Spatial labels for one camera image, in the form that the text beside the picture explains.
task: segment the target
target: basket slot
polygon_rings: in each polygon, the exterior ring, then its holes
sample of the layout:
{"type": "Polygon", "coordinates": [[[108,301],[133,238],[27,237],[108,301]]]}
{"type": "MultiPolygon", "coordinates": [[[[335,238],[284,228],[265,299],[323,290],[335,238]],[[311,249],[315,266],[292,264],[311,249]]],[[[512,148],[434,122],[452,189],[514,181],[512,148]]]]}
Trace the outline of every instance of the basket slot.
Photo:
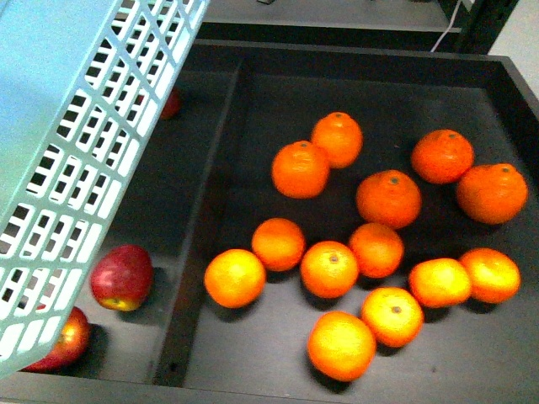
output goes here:
{"type": "Polygon", "coordinates": [[[100,174],[98,176],[98,179],[95,182],[90,195],[88,196],[86,204],[84,205],[84,211],[86,213],[90,215],[95,213],[104,197],[105,190],[109,186],[109,183],[110,177],[106,176],[105,174],[100,174]]]}
{"type": "Polygon", "coordinates": [[[92,156],[98,161],[103,162],[112,147],[115,135],[118,132],[118,124],[112,118],[107,119],[104,128],[99,132],[99,138],[92,150],[92,156]]]}
{"type": "Polygon", "coordinates": [[[119,40],[123,40],[129,32],[129,28],[136,18],[138,8],[138,1],[124,0],[122,2],[120,9],[116,13],[115,19],[110,26],[116,36],[118,36],[119,40]]]}
{"type": "Polygon", "coordinates": [[[107,114],[97,105],[93,107],[82,134],[77,139],[77,147],[83,152],[88,152],[94,144],[98,134],[104,126],[107,114]]]}
{"type": "Polygon", "coordinates": [[[133,74],[129,75],[129,78],[125,82],[124,87],[121,89],[120,96],[116,101],[115,109],[118,113],[125,117],[126,120],[131,124],[135,124],[136,112],[133,112],[131,106],[133,100],[136,99],[137,90],[140,86],[141,81],[137,79],[133,74]]]}
{"type": "Polygon", "coordinates": [[[157,80],[159,79],[159,75],[163,71],[163,68],[165,67],[167,62],[167,56],[165,53],[160,50],[155,57],[148,63],[149,69],[147,69],[146,72],[146,79],[150,83],[152,87],[155,86],[157,80]]]}
{"type": "Polygon", "coordinates": [[[171,20],[174,14],[178,10],[178,3],[175,1],[167,0],[161,4],[161,8],[157,13],[157,26],[162,34],[168,31],[168,26],[171,24],[171,20]]]}
{"type": "Polygon", "coordinates": [[[56,133],[66,141],[71,141],[89,107],[90,97],[83,90],[78,89],[73,96],[73,100],[67,106],[67,110],[56,129],[56,133]]]}
{"type": "Polygon", "coordinates": [[[60,216],[60,219],[56,223],[55,229],[45,247],[45,251],[41,255],[41,258],[44,261],[54,261],[58,258],[74,221],[75,220],[71,216],[60,216]]]}
{"type": "Polygon", "coordinates": [[[93,181],[97,177],[98,170],[89,164],[84,166],[80,177],[71,193],[71,197],[67,202],[68,206],[72,207],[74,210],[79,210],[83,206],[90,189],[92,187],[93,181]]]}
{"type": "Polygon", "coordinates": [[[28,268],[13,268],[0,290],[0,320],[5,319],[20,302],[20,292],[29,277],[28,268]]]}
{"type": "MultiPolygon", "coordinates": [[[[43,271],[43,275],[46,276],[49,275],[50,270],[46,268],[41,268],[41,271],[43,271]]],[[[60,293],[61,285],[63,284],[64,280],[67,276],[67,269],[64,268],[57,268],[54,271],[52,271],[51,276],[49,277],[47,283],[45,284],[45,287],[40,291],[40,304],[43,305],[38,311],[48,311],[52,307],[52,304],[56,300],[56,297],[60,293]]]]}
{"type": "Polygon", "coordinates": [[[114,60],[115,53],[116,49],[105,38],[101,42],[101,46],[98,48],[98,51],[90,62],[90,66],[84,75],[86,82],[92,86],[93,89],[99,88],[100,84],[103,82],[112,61],[114,60]]]}
{"type": "Polygon", "coordinates": [[[49,269],[46,268],[38,268],[32,272],[32,276],[24,289],[23,296],[15,309],[15,316],[27,316],[32,312],[36,302],[40,298],[40,293],[47,281],[49,272],[49,269]]]}
{"type": "Polygon", "coordinates": [[[150,24],[146,17],[141,15],[131,31],[130,37],[125,42],[125,49],[133,59],[136,59],[136,55],[139,54],[142,46],[146,43],[149,29],[150,24]]]}
{"type": "Polygon", "coordinates": [[[56,213],[51,210],[40,212],[20,253],[21,258],[35,259],[38,256],[54,226],[55,218],[56,213]]]}
{"type": "Polygon", "coordinates": [[[141,51],[136,58],[136,65],[142,74],[147,74],[159,51],[161,51],[159,40],[156,35],[152,33],[149,34],[146,41],[142,44],[141,51]]]}
{"type": "Polygon", "coordinates": [[[56,180],[56,184],[52,187],[49,199],[58,204],[63,204],[75,181],[81,171],[83,163],[76,157],[69,156],[67,158],[64,168],[61,170],[61,174],[56,180]]]}
{"type": "Polygon", "coordinates": [[[52,179],[56,176],[56,171],[60,167],[63,157],[64,151],[60,147],[50,144],[26,185],[26,190],[34,196],[42,198],[51,185],[52,179]]]}
{"type": "Polygon", "coordinates": [[[164,32],[165,41],[167,42],[168,47],[172,48],[176,45],[176,40],[179,37],[179,33],[184,27],[184,18],[178,9],[173,12],[173,18],[170,21],[170,25],[167,27],[167,30],[164,32]]]}
{"type": "Polygon", "coordinates": [[[61,253],[62,262],[71,262],[83,243],[84,236],[88,230],[87,221],[78,221],[72,229],[71,235],[67,239],[66,246],[61,253]]]}
{"type": "Polygon", "coordinates": [[[34,206],[19,204],[0,235],[0,258],[11,258],[28,229],[34,215],[34,206]]]}
{"type": "Polygon", "coordinates": [[[119,58],[102,88],[103,98],[109,104],[112,104],[119,97],[120,90],[124,87],[128,74],[129,66],[119,58]]]}
{"type": "Polygon", "coordinates": [[[127,143],[131,137],[127,135],[125,130],[120,130],[120,133],[116,136],[115,143],[111,147],[109,155],[107,156],[106,164],[113,170],[118,167],[118,163],[125,151],[127,143]]]}

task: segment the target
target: basket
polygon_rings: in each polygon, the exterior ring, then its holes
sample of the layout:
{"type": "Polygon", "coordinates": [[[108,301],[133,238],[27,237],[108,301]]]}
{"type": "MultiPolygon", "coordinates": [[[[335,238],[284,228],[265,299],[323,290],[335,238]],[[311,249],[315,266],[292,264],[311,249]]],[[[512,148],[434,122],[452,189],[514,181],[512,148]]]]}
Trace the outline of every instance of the basket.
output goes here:
{"type": "Polygon", "coordinates": [[[208,4],[0,1],[0,378],[56,342],[208,4]]]}

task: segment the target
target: red apple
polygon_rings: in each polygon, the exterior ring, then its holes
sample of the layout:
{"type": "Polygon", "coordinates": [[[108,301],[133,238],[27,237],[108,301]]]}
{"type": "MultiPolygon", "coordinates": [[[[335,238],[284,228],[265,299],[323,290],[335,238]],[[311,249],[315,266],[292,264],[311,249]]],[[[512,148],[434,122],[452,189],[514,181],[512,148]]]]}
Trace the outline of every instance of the red apple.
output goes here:
{"type": "Polygon", "coordinates": [[[168,95],[167,102],[165,103],[159,118],[162,120],[170,120],[179,112],[181,106],[182,103],[179,98],[179,90],[176,87],[172,87],[172,91],[168,95]]]}
{"type": "Polygon", "coordinates": [[[139,246],[113,248],[90,274],[93,297],[107,309],[133,311],[146,300],[152,288],[150,254],[139,246]]]}
{"type": "Polygon", "coordinates": [[[84,354],[90,341],[90,325],[83,311],[73,307],[60,337],[43,359],[24,368],[29,372],[46,372],[72,364],[84,354]]]}

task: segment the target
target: orange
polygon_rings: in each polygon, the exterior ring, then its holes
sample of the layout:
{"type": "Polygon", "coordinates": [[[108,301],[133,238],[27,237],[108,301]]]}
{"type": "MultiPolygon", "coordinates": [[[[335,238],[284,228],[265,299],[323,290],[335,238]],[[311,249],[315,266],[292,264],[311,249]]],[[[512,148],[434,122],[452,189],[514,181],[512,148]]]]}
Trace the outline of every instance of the orange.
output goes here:
{"type": "Polygon", "coordinates": [[[204,274],[208,294],[229,309],[255,301],[262,293],[265,281],[264,265],[252,252],[239,248],[217,255],[204,274]]]}
{"type": "Polygon", "coordinates": [[[454,130],[440,129],[423,136],[412,150],[415,172],[429,183],[454,183],[473,165],[472,143],[454,130]]]}
{"type": "Polygon", "coordinates": [[[303,256],[300,265],[303,284],[324,299],[345,295],[360,272],[354,253],[340,242],[317,242],[303,256]]]}
{"type": "Polygon", "coordinates": [[[356,316],[330,311],[318,318],[307,341],[307,354],[325,375],[349,382],[362,376],[376,352],[369,327],[356,316]]]}
{"type": "Polygon", "coordinates": [[[418,217],[421,193],[408,175],[387,170],[372,174],[360,183],[355,203],[366,221],[400,229],[418,217]]]}
{"type": "Polygon", "coordinates": [[[502,303],[520,288],[520,271],[507,255],[492,248],[474,248],[459,258],[472,281],[472,297],[502,303]]]}
{"type": "Polygon", "coordinates": [[[475,221],[488,225],[513,219],[527,198],[526,181],[506,163],[472,167],[456,186],[456,201],[461,209],[475,221]]]}
{"type": "Polygon", "coordinates": [[[408,284],[417,301],[430,308],[458,305],[472,293],[466,269],[452,258],[418,263],[408,276],[408,284]]]}
{"type": "Polygon", "coordinates": [[[305,252],[302,229],[293,221],[274,217],[261,223],[251,241],[254,254],[270,271],[294,268],[305,252]]]}
{"type": "Polygon", "coordinates": [[[367,295],[361,320],[369,326],[377,342],[400,348],[411,343],[423,326],[423,310],[406,290],[378,288],[367,295]]]}
{"type": "Polygon", "coordinates": [[[271,165],[271,179],[283,195],[307,199],[318,196],[329,178],[328,155],[309,141],[284,146],[271,165]]]}
{"type": "Polygon", "coordinates": [[[332,112],[315,124],[311,142],[327,152],[331,168],[345,168],[359,156],[363,133],[350,115],[332,112]]]}
{"type": "Polygon", "coordinates": [[[391,227],[380,223],[359,226],[348,241],[362,275],[384,278],[398,268],[404,255],[404,243],[391,227]]]}

